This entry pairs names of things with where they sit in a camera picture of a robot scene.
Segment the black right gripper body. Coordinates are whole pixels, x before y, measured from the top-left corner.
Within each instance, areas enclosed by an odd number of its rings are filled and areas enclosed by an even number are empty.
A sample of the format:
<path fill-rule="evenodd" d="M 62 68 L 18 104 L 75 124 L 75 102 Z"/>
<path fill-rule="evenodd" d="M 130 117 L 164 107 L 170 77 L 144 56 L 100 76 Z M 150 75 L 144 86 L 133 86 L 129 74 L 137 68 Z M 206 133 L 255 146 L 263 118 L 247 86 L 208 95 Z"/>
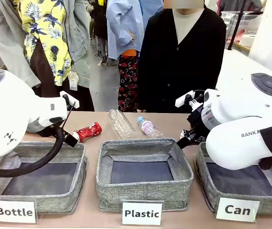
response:
<path fill-rule="evenodd" d="M 190 123 L 191 129 L 194 128 L 197 130 L 200 137 L 207 137 L 210 130 L 204 125 L 201 112 L 203 110 L 203 105 L 200 105 L 196 108 L 187 118 L 188 122 Z"/>

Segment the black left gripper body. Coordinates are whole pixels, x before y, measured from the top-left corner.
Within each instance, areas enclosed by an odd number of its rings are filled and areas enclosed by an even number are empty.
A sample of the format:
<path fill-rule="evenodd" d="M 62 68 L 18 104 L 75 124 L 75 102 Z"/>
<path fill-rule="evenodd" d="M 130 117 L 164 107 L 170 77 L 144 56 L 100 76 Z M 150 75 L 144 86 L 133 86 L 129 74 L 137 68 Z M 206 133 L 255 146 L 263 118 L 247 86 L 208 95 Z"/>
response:
<path fill-rule="evenodd" d="M 57 137 L 56 127 L 59 127 L 62 123 L 63 120 L 45 127 L 39 123 L 39 119 L 36 119 L 28 124 L 27 132 L 36 133 L 41 137 Z"/>

